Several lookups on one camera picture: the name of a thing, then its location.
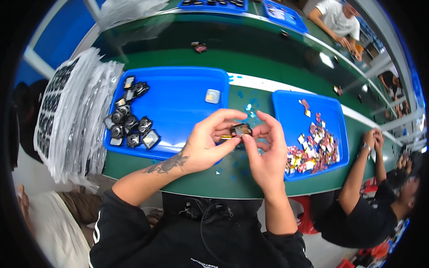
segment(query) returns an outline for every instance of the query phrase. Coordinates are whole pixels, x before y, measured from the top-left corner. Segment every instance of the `stack of plastic bags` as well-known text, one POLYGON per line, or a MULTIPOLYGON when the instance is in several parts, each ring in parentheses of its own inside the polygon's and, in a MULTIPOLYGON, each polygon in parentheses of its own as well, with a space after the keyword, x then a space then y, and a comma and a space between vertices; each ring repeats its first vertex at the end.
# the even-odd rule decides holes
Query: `stack of plastic bags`
POLYGON ((90 48, 62 63, 42 99, 34 149, 56 183, 72 181, 92 191, 87 175, 101 174, 107 151, 103 118, 124 65, 101 63, 99 49, 90 48))

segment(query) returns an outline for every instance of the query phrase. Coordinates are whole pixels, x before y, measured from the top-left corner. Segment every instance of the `sleeve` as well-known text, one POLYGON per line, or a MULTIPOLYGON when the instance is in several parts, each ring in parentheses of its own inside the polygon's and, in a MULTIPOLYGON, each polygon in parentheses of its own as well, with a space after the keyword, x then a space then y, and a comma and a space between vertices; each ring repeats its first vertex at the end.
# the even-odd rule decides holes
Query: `sleeve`
POLYGON ((380 226, 384 226, 385 221, 386 217, 361 197, 347 217, 345 225, 356 241, 368 243, 368 238, 379 236, 380 226))
POLYGON ((103 197, 89 252, 90 267, 123 267, 124 260, 143 247, 151 228, 140 208, 121 200, 111 189, 103 197))
POLYGON ((333 7, 332 1, 334 0, 322 0, 317 3, 316 7, 318 10, 320 10, 322 15, 326 15, 326 13, 328 13, 328 11, 333 7))
POLYGON ((289 267, 313 268, 313 264, 305 255, 305 243, 300 231, 296 231, 293 235, 275 235, 265 232, 263 236, 281 252, 289 267))
POLYGON ((353 26, 353 28, 350 31, 350 36, 351 38, 355 39, 356 41, 359 41, 360 38, 360 23, 357 20, 357 18, 355 18, 355 25, 353 26))
POLYGON ((380 185, 377 187, 377 191, 375 192, 374 199, 388 199, 388 200, 396 200, 396 195, 393 192, 393 188, 390 183, 386 180, 382 181, 380 185))

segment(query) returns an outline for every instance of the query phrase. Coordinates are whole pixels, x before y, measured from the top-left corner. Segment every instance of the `black t-shirt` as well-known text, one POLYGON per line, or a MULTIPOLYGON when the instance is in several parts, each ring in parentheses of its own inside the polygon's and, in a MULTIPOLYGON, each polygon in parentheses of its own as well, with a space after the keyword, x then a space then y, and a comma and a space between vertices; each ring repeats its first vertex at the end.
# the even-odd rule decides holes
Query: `black t-shirt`
POLYGON ((383 81, 386 84, 387 87, 393 88, 395 85, 393 84, 393 73, 391 71, 385 71, 381 74, 383 77, 383 81))
POLYGON ((314 223, 327 241, 342 247, 368 249, 382 243, 398 223, 391 204, 397 196, 384 180, 368 202, 360 197, 353 211, 346 215, 338 201, 314 223))
POLYGON ((313 267, 299 231, 279 236, 261 233, 258 221, 236 222, 203 225, 205 245, 225 265, 206 249, 200 222, 164 215, 151 229, 140 208, 108 190, 95 225, 91 267, 313 267))

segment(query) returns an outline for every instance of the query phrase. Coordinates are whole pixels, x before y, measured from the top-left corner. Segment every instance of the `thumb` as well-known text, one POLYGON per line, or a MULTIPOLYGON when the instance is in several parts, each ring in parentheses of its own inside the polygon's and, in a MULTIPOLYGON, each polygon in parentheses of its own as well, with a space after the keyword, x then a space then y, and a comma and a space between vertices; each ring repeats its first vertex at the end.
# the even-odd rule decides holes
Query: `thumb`
POLYGON ((250 135, 244 134, 243 141, 247 151, 247 156, 249 157, 249 162, 258 161, 261 156, 259 155, 258 146, 256 145, 255 140, 250 135))
POLYGON ((222 158, 232 152, 235 147, 240 143, 240 138, 232 138, 222 142, 221 144, 214 147, 214 153, 217 158, 222 158))

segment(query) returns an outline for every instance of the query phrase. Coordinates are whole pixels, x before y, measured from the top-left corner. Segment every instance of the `green workbench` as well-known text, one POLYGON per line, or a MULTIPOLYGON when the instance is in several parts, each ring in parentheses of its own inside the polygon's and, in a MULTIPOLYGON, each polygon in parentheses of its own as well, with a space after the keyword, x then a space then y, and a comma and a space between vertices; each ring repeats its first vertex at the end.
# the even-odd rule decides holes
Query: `green workbench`
MULTIPOLYGON (((338 97, 332 90, 334 84, 349 84, 354 80, 362 80, 364 83, 366 80, 354 68, 341 59, 333 69, 327 67, 318 60, 319 53, 333 57, 330 50, 295 32, 290 32, 290 39, 284 39, 279 35, 279 29, 282 28, 266 21, 239 16, 215 13, 165 14, 108 30, 100 35, 94 46, 101 48, 100 54, 106 54, 103 60, 123 62, 125 69, 153 66, 220 68, 227 72, 270 79, 334 97, 343 105, 371 118, 374 105, 361 104, 351 93, 338 97), (190 48, 192 41, 207 43, 208 52, 195 53, 190 48)), ((274 115, 271 94, 269 91, 230 85, 229 108, 243 111, 249 100, 255 98, 259 104, 258 109, 274 115)), ((343 185, 356 158, 361 135, 370 129, 352 118, 345 117, 345 120, 350 164, 301 181, 285 182, 289 196, 338 189, 343 185)), ((395 151, 399 151, 391 140, 386 139, 386 170, 394 168, 396 164, 393 147, 395 151)), ((156 162, 158 161, 108 152, 104 174, 120 179, 156 162)), ((374 163, 369 161, 365 178, 373 176, 374 163)), ((210 169, 180 178, 162 190, 218 198, 263 198, 260 188, 251 177, 247 155, 245 151, 239 150, 230 153, 210 169)))

